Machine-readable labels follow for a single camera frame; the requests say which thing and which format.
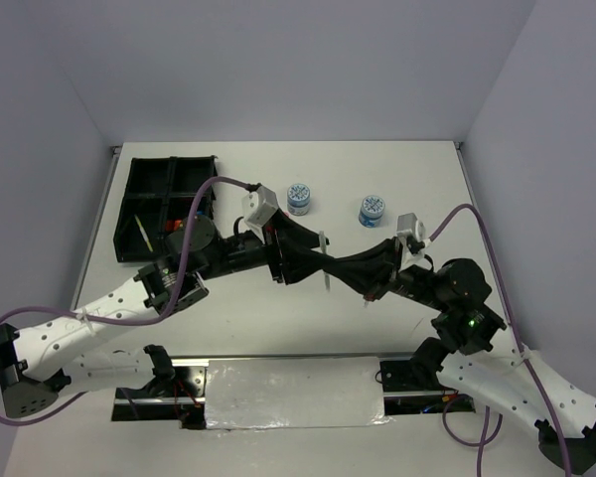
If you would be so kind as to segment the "green pen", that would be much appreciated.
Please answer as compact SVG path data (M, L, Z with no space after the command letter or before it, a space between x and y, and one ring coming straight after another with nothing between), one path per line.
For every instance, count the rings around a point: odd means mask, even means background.
M326 244L325 244L325 243L324 243L324 244L321 244L321 253L322 253L322 255L324 255L324 256L328 256L328 253L327 253L327 246L326 246ZM329 293L329 292L331 292L331 280L330 280L330 275L329 275L329 273L328 273L328 272L326 272L324 269L323 269L323 276L324 276L324 284L325 284L325 289L326 289L326 291Z

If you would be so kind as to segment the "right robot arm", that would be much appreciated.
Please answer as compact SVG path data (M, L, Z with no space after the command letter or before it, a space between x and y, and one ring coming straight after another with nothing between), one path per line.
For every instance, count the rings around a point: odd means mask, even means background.
M537 442L553 464L582 475L596 464L596 397L583 391L517 339L510 321L486 303L481 267L453 258L418 266L430 239L387 239L370 250L326 260L327 273L367 301L394 293L437 311L435 336L414 352L413 380L462 392L504 415Z

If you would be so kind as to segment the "yellow pen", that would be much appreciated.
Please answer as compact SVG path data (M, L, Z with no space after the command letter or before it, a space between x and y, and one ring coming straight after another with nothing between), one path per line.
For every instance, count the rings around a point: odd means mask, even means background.
M154 252L154 248L153 248L153 245L148 237L148 234L147 234L140 218L136 214L134 215L134 221L138 227L139 233L141 234L141 237L142 237L144 243L146 244L148 251L151 253Z

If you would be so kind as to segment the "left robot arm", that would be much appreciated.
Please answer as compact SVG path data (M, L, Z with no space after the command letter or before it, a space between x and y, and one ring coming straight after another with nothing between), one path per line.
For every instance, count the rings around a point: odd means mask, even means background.
M179 377L163 346L106 351L104 345L205 299L208 279L267 266L274 280L288 283L283 267L291 251L323 257L329 243L323 234L281 211L228 238L210 218L197 216L170 240L169 254L75 311L33 306L31 312L50 314L51 320L21 329L0 319L0 390L9 423L38 422L40 412L59 398L75 400L102 389L143 388L154 397L167 394Z

